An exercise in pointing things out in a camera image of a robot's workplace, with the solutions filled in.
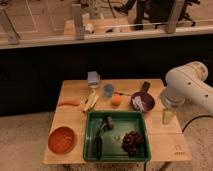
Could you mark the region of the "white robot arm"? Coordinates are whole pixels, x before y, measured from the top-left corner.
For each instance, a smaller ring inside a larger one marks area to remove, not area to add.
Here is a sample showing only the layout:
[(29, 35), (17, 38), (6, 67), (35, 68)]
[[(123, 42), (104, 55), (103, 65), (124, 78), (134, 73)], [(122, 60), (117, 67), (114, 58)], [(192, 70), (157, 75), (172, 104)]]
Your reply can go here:
[(164, 105), (162, 123), (169, 124), (175, 116), (175, 110), (191, 100), (213, 114), (213, 87), (205, 80), (208, 68), (199, 61), (187, 63), (169, 70), (165, 76), (166, 87), (160, 94)]

